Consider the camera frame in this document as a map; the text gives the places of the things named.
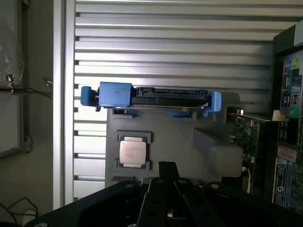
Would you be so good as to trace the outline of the silver CPU chip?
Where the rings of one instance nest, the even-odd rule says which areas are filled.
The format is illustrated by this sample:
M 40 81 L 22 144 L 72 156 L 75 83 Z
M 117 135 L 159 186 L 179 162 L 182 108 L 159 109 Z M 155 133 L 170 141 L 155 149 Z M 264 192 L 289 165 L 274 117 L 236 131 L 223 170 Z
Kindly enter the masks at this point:
M 119 167 L 146 168 L 147 138 L 126 137 L 119 138 Z

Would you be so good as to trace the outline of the gray plastic parts rack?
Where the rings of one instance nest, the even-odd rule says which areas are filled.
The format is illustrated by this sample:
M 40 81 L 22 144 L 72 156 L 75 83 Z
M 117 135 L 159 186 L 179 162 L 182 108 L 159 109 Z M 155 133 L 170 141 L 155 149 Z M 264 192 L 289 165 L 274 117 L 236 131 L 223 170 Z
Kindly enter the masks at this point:
M 190 118 L 173 117 L 156 109 L 126 115 L 110 109 L 107 114 L 105 185 L 157 177 L 160 161 L 176 163 L 179 175 L 195 183 L 239 177 L 243 151 L 229 141 L 232 125 L 226 118 L 229 107 L 240 106 L 237 93 L 224 92 L 221 110 L 206 117 L 199 113 Z M 144 168 L 119 165 L 120 140 L 124 137 L 139 137 L 145 141 L 147 161 Z

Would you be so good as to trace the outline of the green graphics card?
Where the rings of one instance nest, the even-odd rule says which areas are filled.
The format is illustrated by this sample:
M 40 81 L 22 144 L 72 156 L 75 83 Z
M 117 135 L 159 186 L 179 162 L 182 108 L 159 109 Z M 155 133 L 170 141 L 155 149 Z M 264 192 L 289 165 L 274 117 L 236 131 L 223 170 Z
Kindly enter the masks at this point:
M 228 107 L 226 122 L 233 124 L 229 141 L 243 149 L 243 166 L 250 171 L 250 193 L 272 199 L 280 123 L 289 121 L 279 110 L 251 114 Z

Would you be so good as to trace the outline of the hard disk in blue caddy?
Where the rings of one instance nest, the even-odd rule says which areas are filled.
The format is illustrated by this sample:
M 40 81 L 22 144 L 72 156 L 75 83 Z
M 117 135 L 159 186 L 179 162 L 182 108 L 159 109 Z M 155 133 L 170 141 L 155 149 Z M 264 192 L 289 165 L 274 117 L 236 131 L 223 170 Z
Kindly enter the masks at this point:
M 131 83 L 100 82 L 97 90 L 83 86 L 80 103 L 94 107 L 113 109 L 115 114 L 135 117 L 139 110 L 166 111 L 172 117 L 192 118 L 195 113 L 207 117 L 222 108 L 222 94 L 206 89 L 174 89 L 134 87 Z

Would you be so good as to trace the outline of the black open PC case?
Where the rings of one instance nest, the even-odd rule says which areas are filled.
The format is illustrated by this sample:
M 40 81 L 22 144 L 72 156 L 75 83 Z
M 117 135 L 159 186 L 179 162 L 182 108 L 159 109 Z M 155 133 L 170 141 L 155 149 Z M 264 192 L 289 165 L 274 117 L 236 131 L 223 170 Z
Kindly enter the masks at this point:
M 278 124 L 272 202 L 303 215 L 303 20 L 273 42 L 271 110 Z

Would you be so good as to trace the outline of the clear plastic bag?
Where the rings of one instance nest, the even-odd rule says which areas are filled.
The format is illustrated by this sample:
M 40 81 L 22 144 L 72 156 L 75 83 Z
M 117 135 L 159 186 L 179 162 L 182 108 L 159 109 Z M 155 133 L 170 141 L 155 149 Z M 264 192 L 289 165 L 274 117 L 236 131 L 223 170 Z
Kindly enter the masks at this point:
M 25 64 L 19 46 L 0 43 L 0 85 L 21 85 Z

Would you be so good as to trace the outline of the aluminium table frame profile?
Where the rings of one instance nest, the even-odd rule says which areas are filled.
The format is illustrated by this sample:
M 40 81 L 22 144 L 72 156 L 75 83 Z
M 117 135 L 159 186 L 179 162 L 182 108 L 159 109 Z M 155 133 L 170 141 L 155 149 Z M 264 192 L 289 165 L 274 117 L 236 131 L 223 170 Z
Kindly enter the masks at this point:
M 53 0 L 53 209 L 74 201 L 76 0 Z

